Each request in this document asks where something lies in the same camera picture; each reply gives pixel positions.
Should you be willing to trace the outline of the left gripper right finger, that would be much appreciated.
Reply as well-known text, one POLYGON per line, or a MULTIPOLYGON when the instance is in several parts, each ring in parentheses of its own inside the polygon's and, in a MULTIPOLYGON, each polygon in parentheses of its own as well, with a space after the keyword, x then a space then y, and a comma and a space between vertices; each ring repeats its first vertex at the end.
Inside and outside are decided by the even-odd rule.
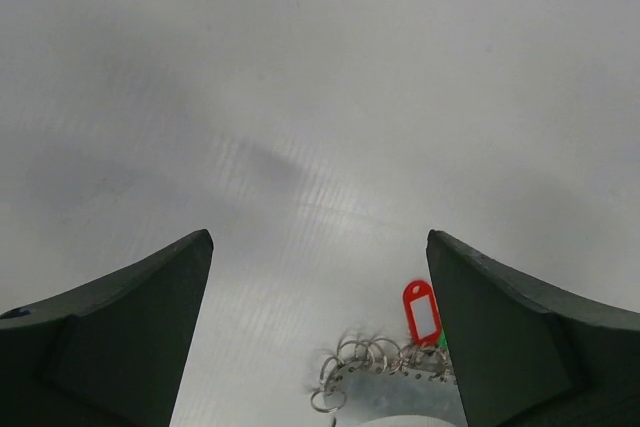
POLYGON ((432 230, 426 257, 471 426, 636 426, 639 316, 432 230))

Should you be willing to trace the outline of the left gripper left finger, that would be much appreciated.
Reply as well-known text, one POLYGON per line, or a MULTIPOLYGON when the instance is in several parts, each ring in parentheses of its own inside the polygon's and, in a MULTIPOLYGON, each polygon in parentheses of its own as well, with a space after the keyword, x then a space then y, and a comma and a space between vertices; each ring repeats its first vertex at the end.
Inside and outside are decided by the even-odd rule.
POLYGON ((212 257, 198 230, 2 313, 2 425, 169 425, 212 257))

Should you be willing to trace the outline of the green key tag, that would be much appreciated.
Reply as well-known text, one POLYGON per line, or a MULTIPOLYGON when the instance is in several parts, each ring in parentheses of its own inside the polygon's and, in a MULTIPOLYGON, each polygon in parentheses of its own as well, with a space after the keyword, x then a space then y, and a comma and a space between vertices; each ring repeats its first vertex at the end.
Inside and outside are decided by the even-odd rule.
POLYGON ((437 339, 435 341, 434 347, 436 349, 438 349, 438 350, 441 350, 441 351, 447 351, 448 350, 446 334, 445 334, 445 331, 443 329, 440 329, 438 331, 438 336, 437 336, 437 339))

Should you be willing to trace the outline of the red key tag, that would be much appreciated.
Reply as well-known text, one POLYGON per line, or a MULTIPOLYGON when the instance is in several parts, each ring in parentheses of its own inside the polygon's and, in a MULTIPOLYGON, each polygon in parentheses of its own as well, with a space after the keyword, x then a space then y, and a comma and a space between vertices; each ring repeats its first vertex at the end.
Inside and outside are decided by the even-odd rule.
POLYGON ((412 342, 419 346, 435 345, 442 324, 432 286, 421 279, 413 280, 405 287, 402 300, 412 342))

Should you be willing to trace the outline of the metal key holder red handle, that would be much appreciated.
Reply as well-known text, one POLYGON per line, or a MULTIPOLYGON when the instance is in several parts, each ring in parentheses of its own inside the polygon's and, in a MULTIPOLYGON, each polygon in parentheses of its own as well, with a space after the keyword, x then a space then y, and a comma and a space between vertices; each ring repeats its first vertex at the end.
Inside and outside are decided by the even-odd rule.
POLYGON ((332 426, 401 417, 469 424, 449 346, 441 351, 382 334, 345 333, 334 348, 323 350, 309 404, 332 426))

